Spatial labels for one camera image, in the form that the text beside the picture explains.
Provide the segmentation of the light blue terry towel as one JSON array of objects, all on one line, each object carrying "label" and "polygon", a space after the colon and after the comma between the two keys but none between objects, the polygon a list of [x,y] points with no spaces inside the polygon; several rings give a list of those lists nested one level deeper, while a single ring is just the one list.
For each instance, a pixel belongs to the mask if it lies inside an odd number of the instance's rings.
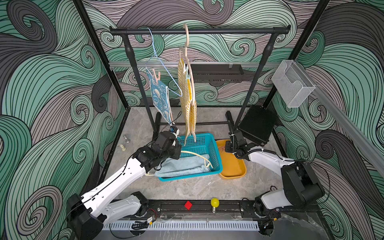
[{"label": "light blue terry towel", "polygon": [[206,167],[205,159],[192,155],[178,160],[167,159],[162,163],[159,171],[155,171],[158,178],[175,178],[200,173],[210,172],[210,167]]}]

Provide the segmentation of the cream plastic hanger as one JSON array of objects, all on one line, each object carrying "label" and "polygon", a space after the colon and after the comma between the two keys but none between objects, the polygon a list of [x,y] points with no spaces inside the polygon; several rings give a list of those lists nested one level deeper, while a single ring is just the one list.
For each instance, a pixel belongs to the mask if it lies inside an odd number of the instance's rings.
[{"label": "cream plastic hanger", "polygon": [[206,161],[206,167],[210,167],[210,170],[213,170],[214,169],[214,166],[212,165],[212,162],[210,161],[210,156],[207,155],[207,154],[204,154],[204,155],[201,155],[201,154],[197,154],[197,153],[194,153],[194,152],[190,152],[190,151],[181,151],[182,154],[187,154],[188,156],[186,157],[191,157],[192,155],[196,155],[196,156],[199,156],[203,159],[205,159]]}]

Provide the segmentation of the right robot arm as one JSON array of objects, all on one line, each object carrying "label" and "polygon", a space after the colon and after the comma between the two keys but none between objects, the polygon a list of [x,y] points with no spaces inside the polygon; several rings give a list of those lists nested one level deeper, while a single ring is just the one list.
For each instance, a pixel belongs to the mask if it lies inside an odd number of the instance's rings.
[{"label": "right robot arm", "polygon": [[283,187],[255,198],[254,209],[259,217],[283,207],[306,207],[325,195],[324,187],[310,163],[279,156],[276,152],[247,143],[239,130],[230,130],[226,152],[239,160],[247,160],[279,175]]}]

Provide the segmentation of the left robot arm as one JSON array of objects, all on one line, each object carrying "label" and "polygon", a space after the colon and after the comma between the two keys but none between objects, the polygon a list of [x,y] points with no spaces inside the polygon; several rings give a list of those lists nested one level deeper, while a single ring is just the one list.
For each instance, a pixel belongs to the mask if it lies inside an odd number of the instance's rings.
[{"label": "left robot arm", "polygon": [[169,158],[179,159],[179,130],[172,126],[149,144],[139,148],[111,177],[83,195],[73,194],[67,200],[66,221],[78,240],[92,240],[103,227],[123,215],[143,215],[148,205],[140,192],[128,199],[114,202],[124,189],[152,169],[159,170]]}]

